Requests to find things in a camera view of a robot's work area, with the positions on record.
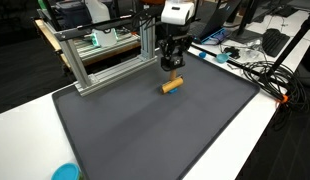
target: computer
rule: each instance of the computer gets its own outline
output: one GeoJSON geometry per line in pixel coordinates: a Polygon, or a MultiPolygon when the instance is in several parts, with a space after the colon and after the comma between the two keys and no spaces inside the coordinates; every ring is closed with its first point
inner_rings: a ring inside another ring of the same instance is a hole
{"type": "Polygon", "coordinates": [[[191,24],[189,33],[194,36],[194,43],[204,44],[208,37],[221,30],[224,22],[239,6],[241,0],[228,0],[219,3],[214,14],[207,23],[193,22],[191,24]]]}
{"type": "Polygon", "coordinates": [[[241,44],[262,39],[262,47],[265,53],[276,57],[288,42],[289,36],[281,33],[278,29],[270,28],[264,34],[245,29],[247,24],[273,11],[273,8],[265,8],[268,3],[272,3],[272,0],[250,0],[239,29],[234,31],[229,38],[241,44]]]}

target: gray mat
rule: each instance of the gray mat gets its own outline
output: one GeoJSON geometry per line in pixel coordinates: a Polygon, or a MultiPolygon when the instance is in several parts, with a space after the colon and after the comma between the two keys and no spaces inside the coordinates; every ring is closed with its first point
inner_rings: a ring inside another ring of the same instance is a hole
{"type": "Polygon", "coordinates": [[[288,3],[291,6],[301,9],[309,9],[310,10],[310,0],[294,0],[288,3]]]}
{"type": "Polygon", "coordinates": [[[86,97],[74,87],[53,94],[86,179],[181,179],[259,87],[193,55],[184,84],[154,64],[86,97]]]}

